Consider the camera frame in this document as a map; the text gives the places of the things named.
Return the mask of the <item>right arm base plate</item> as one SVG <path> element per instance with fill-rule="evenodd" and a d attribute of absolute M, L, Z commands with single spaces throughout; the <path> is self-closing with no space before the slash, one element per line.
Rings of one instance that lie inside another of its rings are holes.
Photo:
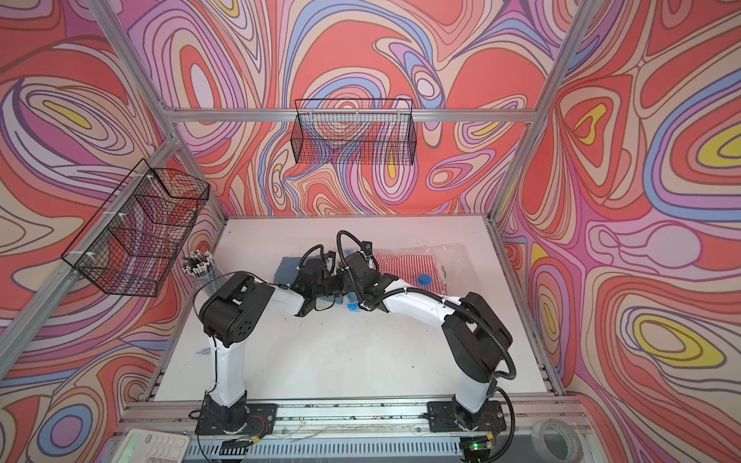
<path fill-rule="evenodd" d="M 501 403 L 489 400 L 479 412 L 470 412 L 454 400 L 430 401 L 422 417 L 432 432 L 485 432 L 494 435 L 508 429 Z"/>

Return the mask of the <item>red white striped tank top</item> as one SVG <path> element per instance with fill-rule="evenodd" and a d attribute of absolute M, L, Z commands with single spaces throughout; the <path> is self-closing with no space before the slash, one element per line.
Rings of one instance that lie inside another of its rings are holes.
<path fill-rule="evenodd" d="M 397 276 L 409 285 L 438 294 L 447 293 L 447 282 L 442 265 L 427 254 L 376 255 L 379 271 Z"/>

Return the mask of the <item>clear tape roll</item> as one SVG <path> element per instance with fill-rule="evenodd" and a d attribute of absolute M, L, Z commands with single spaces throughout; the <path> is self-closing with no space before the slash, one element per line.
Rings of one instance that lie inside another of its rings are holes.
<path fill-rule="evenodd" d="M 584 448 L 576 429 L 560 420 L 535 424 L 531 431 L 535 453 L 543 462 L 576 463 L 584 458 Z"/>

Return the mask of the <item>aluminium front rail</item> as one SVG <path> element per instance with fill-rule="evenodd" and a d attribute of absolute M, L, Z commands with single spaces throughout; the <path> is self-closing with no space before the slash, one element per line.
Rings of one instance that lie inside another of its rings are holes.
<path fill-rule="evenodd" d="M 273 438 L 407 437 L 430 435 L 425 418 L 434 397 L 375 397 L 374 399 L 275 399 Z M 515 395 L 515 431 L 555 419 L 579 431 L 591 431 L 585 407 L 575 397 Z M 137 402 L 125 407 L 114 428 L 116 435 L 131 428 L 170 433 L 193 433 L 190 417 L 201 408 L 198 400 Z"/>

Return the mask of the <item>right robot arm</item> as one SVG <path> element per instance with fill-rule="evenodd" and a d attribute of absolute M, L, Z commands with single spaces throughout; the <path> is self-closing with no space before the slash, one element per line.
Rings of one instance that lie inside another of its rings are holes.
<path fill-rule="evenodd" d="M 338 274 L 359 306 L 405 316 L 439 330 L 461 372 L 453 406 L 479 416 L 500 380 L 513 380 L 517 369 L 509 348 L 511 333 L 482 295 L 445 296 L 382 274 L 375 259 L 355 252 L 341 258 Z"/>

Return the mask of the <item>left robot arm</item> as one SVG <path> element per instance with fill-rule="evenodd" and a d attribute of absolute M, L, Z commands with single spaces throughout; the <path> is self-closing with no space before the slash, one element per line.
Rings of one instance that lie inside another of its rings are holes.
<path fill-rule="evenodd" d="M 289 286 L 271 284 L 247 271 L 237 271 L 210 296 L 198 312 L 205 334 L 215 342 L 214 386 L 206 393 L 216 405 L 231 411 L 246 399 L 244 342 L 262 315 L 276 312 L 304 318 L 316 301 L 336 293 L 332 284 L 336 254 L 302 258 Z"/>

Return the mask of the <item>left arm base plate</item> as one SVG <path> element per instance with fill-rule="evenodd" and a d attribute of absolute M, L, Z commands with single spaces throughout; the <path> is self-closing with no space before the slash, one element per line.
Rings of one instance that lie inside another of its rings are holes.
<path fill-rule="evenodd" d="M 237 403 L 224 407 L 216 403 L 204 405 L 196 424 L 198 436 L 272 434 L 278 405 L 274 403 Z"/>

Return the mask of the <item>clear vacuum bag blue zip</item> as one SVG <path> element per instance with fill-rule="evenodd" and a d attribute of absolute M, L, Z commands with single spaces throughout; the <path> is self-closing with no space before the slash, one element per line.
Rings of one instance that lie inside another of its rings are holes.
<path fill-rule="evenodd" d="M 460 299 L 447 293 L 439 260 L 428 253 L 374 254 L 370 242 L 341 256 L 337 271 L 343 292 L 355 296 L 367 312 L 403 314 L 439 325 L 460 308 Z"/>

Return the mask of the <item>white calculator keypad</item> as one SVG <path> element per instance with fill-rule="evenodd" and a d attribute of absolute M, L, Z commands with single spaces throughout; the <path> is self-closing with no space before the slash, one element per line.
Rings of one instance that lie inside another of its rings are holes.
<path fill-rule="evenodd" d="M 132 429 L 125 434 L 111 461 L 177 463 L 183 461 L 189 445 L 186 435 Z"/>

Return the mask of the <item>cup of pens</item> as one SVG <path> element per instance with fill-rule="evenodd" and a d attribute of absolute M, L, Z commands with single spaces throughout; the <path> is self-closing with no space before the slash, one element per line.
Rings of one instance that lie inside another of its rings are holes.
<path fill-rule="evenodd" d="M 183 272 L 197 279 L 204 289 L 216 292 L 217 284 L 221 274 L 216 269 L 212 253 L 210 251 L 196 250 L 181 258 Z"/>

